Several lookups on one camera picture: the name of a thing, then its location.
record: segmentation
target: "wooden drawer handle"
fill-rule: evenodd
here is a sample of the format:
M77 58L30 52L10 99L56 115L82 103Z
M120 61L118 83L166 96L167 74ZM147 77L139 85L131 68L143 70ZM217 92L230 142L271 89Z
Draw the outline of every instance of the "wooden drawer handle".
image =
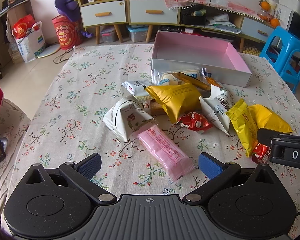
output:
M258 33L261 34L261 35L263 35L263 36L266 36L266 37L269 36L268 33L265 33L265 32L263 32L263 31L261 31L261 30L258 30Z
M109 16L110 14L111 14L111 12L96 13L95 16L96 17L103 17L103 16Z
M161 11L161 10L146 10L146 13L148 13L148 14L162 14L163 11Z

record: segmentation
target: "orange fruit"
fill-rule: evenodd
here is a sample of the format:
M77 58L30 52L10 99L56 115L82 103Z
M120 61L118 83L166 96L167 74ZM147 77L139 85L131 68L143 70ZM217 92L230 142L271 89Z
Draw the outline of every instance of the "orange fruit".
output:
M267 1L261 0L259 5L261 6L261 8L263 10L266 10L266 11L270 10L270 4Z
M280 22L279 22L279 20L276 19L276 18L271 19L270 24L271 24L271 26L273 26L273 27L275 27L275 28L276 28L277 26L280 26Z

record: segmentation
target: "red bucket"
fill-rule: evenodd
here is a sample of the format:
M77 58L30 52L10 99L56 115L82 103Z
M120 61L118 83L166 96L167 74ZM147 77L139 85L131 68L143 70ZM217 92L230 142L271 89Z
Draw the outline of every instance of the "red bucket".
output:
M82 43L80 21L71 22L68 17L59 15L52 19L61 49L70 49Z

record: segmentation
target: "pink box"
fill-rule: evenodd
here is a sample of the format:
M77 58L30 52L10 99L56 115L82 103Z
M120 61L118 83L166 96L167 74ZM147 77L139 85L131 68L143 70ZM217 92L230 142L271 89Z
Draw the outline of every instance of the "pink box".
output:
M158 72L205 67L215 80L246 87L252 73L228 41L186 33L158 32L152 69Z

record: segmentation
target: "white drawer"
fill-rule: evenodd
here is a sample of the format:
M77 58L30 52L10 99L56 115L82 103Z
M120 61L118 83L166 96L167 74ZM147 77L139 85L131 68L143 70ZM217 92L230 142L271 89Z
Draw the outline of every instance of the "white drawer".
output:
M108 13L105 16L96 16L98 13ZM92 26L107 23L126 21L125 1L104 2L81 7L83 26Z
M241 26L241 33L258 40L266 42L270 34L273 32L273 28L263 24L260 21L255 21L245 17Z
M169 10L164 0L130 0L131 23L176 24L177 20L178 10Z

